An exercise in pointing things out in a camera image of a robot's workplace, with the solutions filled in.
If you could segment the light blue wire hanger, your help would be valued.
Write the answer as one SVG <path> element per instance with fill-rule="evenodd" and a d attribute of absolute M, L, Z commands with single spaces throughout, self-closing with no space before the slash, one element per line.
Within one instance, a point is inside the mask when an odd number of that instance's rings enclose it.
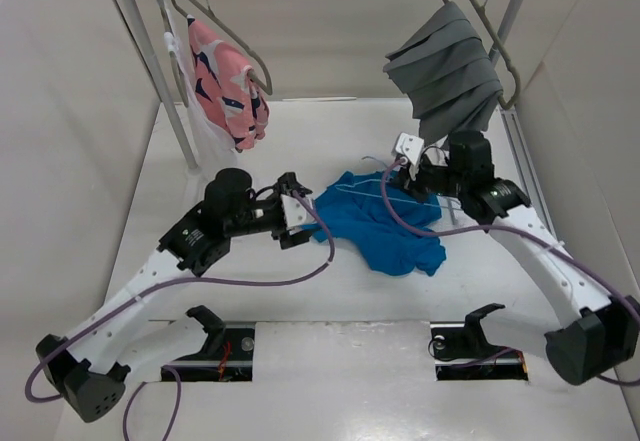
<path fill-rule="evenodd" d="M 381 177 L 384 174 L 384 170 L 388 167 L 388 164 L 383 160 L 371 155 L 365 155 L 361 157 L 360 162 L 369 163 L 378 168 L 378 171 L 372 171 L 371 173 L 365 174 L 354 174 L 350 171 L 347 171 L 335 183 L 333 183 L 330 188 L 334 189 L 335 191 L 348 193 L 349 195 L 355 196 L 357 198 L 371 198 L 382 200 Z M 386 192 L 393 207 L 396 207 L 397 205 L 416 205 L 428 206 L 430 209 L 437 209 L 438 211 L 462 211 L 462 208 L 458 201 L 453 201 L 451 198 L 447 197 L 428 195 L 424 201 L 416 200 L 399 188 L 392 187 L 391 181 L 388 181 L 386 185 Z"/>

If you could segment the blue t shirt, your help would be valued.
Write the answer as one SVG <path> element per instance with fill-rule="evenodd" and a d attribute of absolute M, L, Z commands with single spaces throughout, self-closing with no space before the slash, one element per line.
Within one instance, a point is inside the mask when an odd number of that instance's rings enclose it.
<path fill-rule="evenodd" d="M 380 171 L 344 172 L 315 200 L 317 214 L 332 236 L 351 242 L 368 267 L 390 276 L 414 270 L 432 276 L 446 260 L 437 237 L 422 237 L 399 225 L 380 191 Z"/>

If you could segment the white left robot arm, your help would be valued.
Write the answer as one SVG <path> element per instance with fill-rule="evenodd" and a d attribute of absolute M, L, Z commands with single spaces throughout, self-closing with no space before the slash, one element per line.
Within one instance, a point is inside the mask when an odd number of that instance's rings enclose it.
<path fill-rule="evenodd" d="M 293 172 L 254 190 L 248 172 L 219 171 L 128 283 L 66 335 L 49 334 L 38 343 L 40 369 L 58 397 L 92 423 L 114 408 L 135 376 L 161 371 L 183 356 L 216 355 L 226 324 L 204 305 L 154 332 L 147 324 L 178 292 L 205 280 L 233 239 L 268 233 L 281 249 L 293 248 L 309 241 L 313 215 L 311 191 Z"/>

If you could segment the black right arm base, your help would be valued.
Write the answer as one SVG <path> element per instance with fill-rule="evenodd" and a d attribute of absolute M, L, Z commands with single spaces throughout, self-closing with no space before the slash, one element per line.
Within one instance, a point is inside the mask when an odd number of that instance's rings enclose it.
<path fill-rule="evenodd" d="M 491 303 L 467 314 L 463 321 L 433 322 L 428 352 L 438 381 L 529 381 L 520 351 L 487 341 L 481 321 L 505 306 Z"/>

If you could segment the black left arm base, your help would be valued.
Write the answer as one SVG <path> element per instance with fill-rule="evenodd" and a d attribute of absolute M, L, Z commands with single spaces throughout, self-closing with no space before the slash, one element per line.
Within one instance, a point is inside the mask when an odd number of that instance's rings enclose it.
<path fill-rule="evenodd" d="M 195 322 L 186 351 L 161 368 L 163 382 L 249 382 L 253 376 L 254 323 L 227 323 L 204 305 L 190 308 L 185 320 Z"/>

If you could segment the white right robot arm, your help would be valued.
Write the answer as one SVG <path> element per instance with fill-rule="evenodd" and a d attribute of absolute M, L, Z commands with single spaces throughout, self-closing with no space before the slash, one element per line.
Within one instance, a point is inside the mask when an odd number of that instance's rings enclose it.
<path fill-rule="evenodd" d="M 505 248 L 555 314 L 549 321 L 508 316 L 505 305 L 490 303 L 467 314 L 440 341 L 445 358 L 475 364 L 510 351 L 528 352 L 546 358 L 561 379 L 578 386 L 605 380 L 606 371 L 634 357 L 638 302 L 568 254 L 529 197 L 496 176 L 491 145 L 482 133 L 451 134 L 442 165 L 430 161 L 416 135 L 400 134 L 392 152 L 395 161 L 383 174 L 383 189 L 397 187 L 419 201 L 430 194 L 457 199 L 474 222 L 469 231 L 483 231 Z"/>

